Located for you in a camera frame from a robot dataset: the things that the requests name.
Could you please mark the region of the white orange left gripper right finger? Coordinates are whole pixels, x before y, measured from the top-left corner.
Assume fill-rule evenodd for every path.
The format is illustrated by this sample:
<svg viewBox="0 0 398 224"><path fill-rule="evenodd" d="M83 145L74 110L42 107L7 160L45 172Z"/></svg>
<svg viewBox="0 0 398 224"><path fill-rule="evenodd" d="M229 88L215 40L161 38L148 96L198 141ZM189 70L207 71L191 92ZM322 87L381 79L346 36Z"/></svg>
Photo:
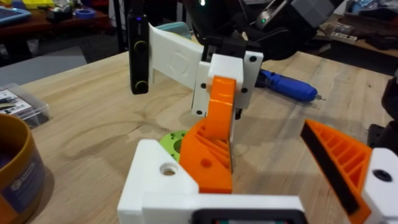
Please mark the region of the white orange left gripper right finger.
<svg viewBox="0 0 398 224"><path fill-rule="evenodd" d="M348 223L397 223L397 154L311 119L300 133Z"/></svg>

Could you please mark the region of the bare white left gripper left finger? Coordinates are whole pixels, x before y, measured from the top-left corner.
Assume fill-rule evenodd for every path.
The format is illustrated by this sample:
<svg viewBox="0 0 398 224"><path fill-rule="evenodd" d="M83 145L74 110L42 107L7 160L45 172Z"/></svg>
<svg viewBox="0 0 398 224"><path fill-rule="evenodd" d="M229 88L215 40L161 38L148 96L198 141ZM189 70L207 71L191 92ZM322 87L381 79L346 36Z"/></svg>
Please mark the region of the bare white left gripper left finger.
<svg viewBox="0 0 398 224"><path fill-rule="evenodd" d="M117 206L119 223L189 223L177 202L199 193L198 184L153 139L139 141Z"/></svg>

